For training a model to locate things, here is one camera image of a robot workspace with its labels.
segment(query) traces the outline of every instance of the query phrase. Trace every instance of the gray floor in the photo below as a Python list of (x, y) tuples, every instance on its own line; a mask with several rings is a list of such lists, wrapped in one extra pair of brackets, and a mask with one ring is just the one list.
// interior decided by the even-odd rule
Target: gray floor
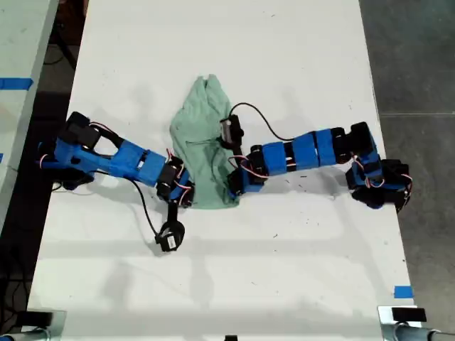
[[(416, 302), (430, 326), (455, 332), (455, 1), (360, 4), (387, 157), (414, 177), (399, 219)], [(72, 79), (66, 61), (45, 66), (40, 90), (69, 92)]]

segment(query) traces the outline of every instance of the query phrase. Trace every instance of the blue painter's tape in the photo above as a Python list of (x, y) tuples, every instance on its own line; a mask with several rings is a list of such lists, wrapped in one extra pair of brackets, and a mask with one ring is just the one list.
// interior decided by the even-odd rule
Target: blue painter's tape
[(395, 286), (395, 292), (393, 293), (395, 298), (413, 298), (411, 286)]
[(33, 84), (31, 78), (1, 78), (0, 90), (28, 90)]

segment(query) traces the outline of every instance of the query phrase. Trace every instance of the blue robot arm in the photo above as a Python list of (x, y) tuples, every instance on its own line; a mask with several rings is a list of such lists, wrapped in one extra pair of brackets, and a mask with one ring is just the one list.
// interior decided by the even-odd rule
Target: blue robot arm
[(338, 127), (256, 145), (246, 157), (241, 156), (243, 130), (238, 117), (231, 114), (221, 121), (221, 126), (222, 146), (232, 149), (236, 155), (237, 168), (227, 179), (232, 196), (259, 192), (270, 176), (354, 160), (346, 173), (354, 199), (371, 208), (393, 202), (397, 210), (409, 201), (412, 179), (408, 165), (399, 160), (381, 160), (365, 122), (352, 125), (348, 134)]
[[(101, 137), (117, 147), (115, 154), (102, 155), (95, 151)], [(184, 227), (177, 221), (177, 207), (190, 206), (194, 195), (194, 184), (181, 159), (170, 155), (166, 160), (123, 139), (103, 124), (73, 112), (56, 139), (40, 144), (37, 162), (54, 182), (67, 190), (92, 182), (95, 173), (156, 187), (157, 195), (168, 203), (168, 221), (159, 233), (149, 221), (156, 242), (163, 251), (174, 251), (181, 244)]]

